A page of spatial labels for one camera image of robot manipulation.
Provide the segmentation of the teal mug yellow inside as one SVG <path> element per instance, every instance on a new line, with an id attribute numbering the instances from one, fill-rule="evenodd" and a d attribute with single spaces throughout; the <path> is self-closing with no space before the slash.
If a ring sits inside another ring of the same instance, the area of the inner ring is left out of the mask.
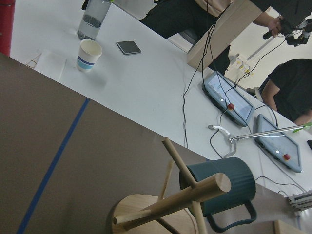
<path id="1" fill-rule="evenodd" d="M 251 201 L 255 197 L 256 187 L 254 176 L 248 165 L 237 157 L 208 160 L 202 163 L 186 165 L 181 159 L 175 161 L 179 172 L 180 188 L 186 189 L 192 182 L 200 183 L 209 177 L 216 176 L 222 194 L 214 198 L 206 198 L 200 202 L 203 216 L 207 218 L 211 228 L 222 233 L 238 225 L 254 222 L 257 213 Z M 238 220 L 225 227 L 217 225 L 214 214 L 244 205 L 250 218 Z"/>

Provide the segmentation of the paper cup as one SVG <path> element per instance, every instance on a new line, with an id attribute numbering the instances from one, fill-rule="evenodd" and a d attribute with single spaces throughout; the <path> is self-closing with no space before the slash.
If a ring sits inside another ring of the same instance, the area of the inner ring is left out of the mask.
<path id="1" fill-rule="evenodd" d="M 89 72 L 102 55 L 103 49 L 99 43 L 91 39 L 80 42 L 76 66 L 82 72 Z"/>

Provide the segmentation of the wooden cup storage rack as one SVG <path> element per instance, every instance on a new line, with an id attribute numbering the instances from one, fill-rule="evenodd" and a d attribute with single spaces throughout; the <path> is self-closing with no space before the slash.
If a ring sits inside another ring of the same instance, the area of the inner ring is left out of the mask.
<path id="1" fill-rule="evenodd" d="M 166 137 L 162 142 L 172 157 L 172 163 L 181 156 Z M 194 183 L 176 194 L 160 196 L 134 194 L 125 197 L 115 207 L 112 215 L 114 234 L 179 234 L 186 228 L 193 234 L 207 233 L 200 202 L 222 194 L 216 176 Z"/>

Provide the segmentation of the teach pendant tablet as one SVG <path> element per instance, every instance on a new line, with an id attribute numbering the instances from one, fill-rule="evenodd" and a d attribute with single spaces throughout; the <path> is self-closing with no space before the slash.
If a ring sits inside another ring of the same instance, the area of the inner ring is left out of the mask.
<path id="1" fill-rule="evenodd" d="M 259 114 L 257 116 L 254 132 L 260 133 L 277 129 L 264 115 Z M 254 140 L 274 159 L 279 160 L 290 170 L 296 173 L 302 172 L 299 146 L 293 139 L 285 135 L 284 132 L 257 136 Z"/>
<path id="2" fill-rule="evenodd" d="M 218 71 L 207 76 L 202 90 L 211 102 L 237 125 L 246 127 L 254 113 L 254 106 Z"/>

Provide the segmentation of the small black square pad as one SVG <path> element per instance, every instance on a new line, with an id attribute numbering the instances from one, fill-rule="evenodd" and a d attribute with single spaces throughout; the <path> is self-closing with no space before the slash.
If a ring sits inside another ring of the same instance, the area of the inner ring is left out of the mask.
<path id="1" fill-rule="evenodd" d="M 118 41 L 117 47 L 124 55 L 140 54 L 141 50 L 134 41 Z"/>

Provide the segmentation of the metal reacher grabber tool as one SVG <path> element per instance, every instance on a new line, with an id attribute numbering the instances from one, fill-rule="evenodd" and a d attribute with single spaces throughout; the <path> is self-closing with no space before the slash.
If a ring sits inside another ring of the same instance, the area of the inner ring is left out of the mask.
<path id="1" fill-rule="evenodd" d="M 276 130 L 269 130 L 269 131 L 264 131 L 264 132 L 260 132 L 260 133 L 253 133 L 253 134 L 240 135 L 240 136 L 231 135 L 228 130 L 226 130 L 225 128 L 223 128 L 221 126 L 209 125 L 208 128 L 211 130 L 222 130 L 226 134 L 227 140 L 229 141 L 229 143 L 233 145 L 233 150 L 230 153 L 227 153 L 225 156 L 223 156 L 223 158 L 227 158 L 230 156 L 234 156 L 236 154 L 236 144 L 238 141 L 240 141 L 242 139 L 261 137 L 261 136 L 265 136 L 265 135 L 281 133 L 281 132 L 286 132 L 286 131 L 291 131 L 291 130 L 293 132 L 297 132 L 301 129 L 311 127 L 311 125 L 312 125 L 312 123 L 308 122 L 308 123 L 303 124 L 303 125 L 297 125 L 297 126 L 293 126 L 293 127 L 286 127 L 286 128 L 276 129 Z"/>

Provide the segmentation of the beige cardboard box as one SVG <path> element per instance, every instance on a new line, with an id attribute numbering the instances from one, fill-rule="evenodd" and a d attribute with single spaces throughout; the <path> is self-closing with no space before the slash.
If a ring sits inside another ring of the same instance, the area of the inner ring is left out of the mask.
<path id="1" fill-rule="evenodd" d="M 204 26 L 207 16 L 214 19 L 218 13 L 221 14 L 210 36 L 213 53 L 203 56 L 207 34 L 204 34 L 188 53 L 188 65 L 193 68 L 196 68 L 202 59 L 203 68 L 208 67 L 251 22 L 267 27 L 273 36 L 276 36 L 280 28 L 277 24 L 278 19 L 270 16 L 266 10 L 260 10 L 249 0 L 191 0 L 189 3 L 189 7 L 182 9 L 194 10 L 190 14 L 194 26 Z"/>

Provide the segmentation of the person holding black device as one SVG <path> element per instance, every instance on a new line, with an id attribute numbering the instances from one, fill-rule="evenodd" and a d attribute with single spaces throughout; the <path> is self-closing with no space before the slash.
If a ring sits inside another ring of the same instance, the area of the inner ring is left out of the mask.
<path id="1" fill-rule="evenodd" d="M 220 15 L 233 2 L 233 0 L 157 0 L 141 23 L 152 29 L 163 38 L 193 29 L 197 37 L 202 38 L 220 18 Z M 266 12 L 261 13 L 253 23 L 267 27 L 273 37 L 282 32 L 283 16 L 273 18 Z M 214 56 L 214 61 L 209 65 L 212 70 L 225 75 L 230 65 L 230 45 Z"/>

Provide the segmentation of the clear water bottle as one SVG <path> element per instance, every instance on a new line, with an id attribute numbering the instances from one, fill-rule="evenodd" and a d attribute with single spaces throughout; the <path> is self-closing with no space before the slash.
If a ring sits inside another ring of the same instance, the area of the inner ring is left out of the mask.
<path id="1" fill-rule="evenodd" d="M 83 17 L 78 27 L 80 40 L 95 40 L 113 0 L 85 0 L 81 9 Z"/>

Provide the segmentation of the person in black shirt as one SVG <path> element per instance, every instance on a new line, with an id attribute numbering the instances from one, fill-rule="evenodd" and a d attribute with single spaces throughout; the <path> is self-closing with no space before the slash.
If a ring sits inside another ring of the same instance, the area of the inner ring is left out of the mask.
<path id="1" fill-rule="evenodd" d="M 297 125 L 312 120 L 312 60 L 298 58 L 278 65 L 259 88 L 262 100 Z"/>

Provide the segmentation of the wooden cutting board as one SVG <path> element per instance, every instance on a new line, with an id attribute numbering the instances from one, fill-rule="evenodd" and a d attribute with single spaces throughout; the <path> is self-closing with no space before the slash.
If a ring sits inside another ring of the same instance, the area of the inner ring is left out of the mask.
<path id="1" fill-rule="evenodd" d="M 312 226 L 299 221 L 291 225 L 282 220 L 275 220 L 273 227 L 275 234 L 312 234 Z"/>

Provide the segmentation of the red cylinder object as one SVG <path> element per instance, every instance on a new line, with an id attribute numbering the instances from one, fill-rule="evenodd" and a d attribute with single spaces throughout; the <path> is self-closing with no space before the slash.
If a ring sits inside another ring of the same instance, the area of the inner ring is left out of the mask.
<path id="1" fill-rule="evenodd" d="M 0 1 L 0 52 L 10 56 L 15 0 Z"/>

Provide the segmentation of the aluminium frame post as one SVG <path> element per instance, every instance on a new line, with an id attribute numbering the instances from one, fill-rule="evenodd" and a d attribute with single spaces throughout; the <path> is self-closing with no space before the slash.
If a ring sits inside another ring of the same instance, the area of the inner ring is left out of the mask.
<path id="1" fill-rule="evenodd" d="M 298 211 L 304 211 L 312 207 L 312 191 L 292 195 L 288 197 L 289 204 Z"/>

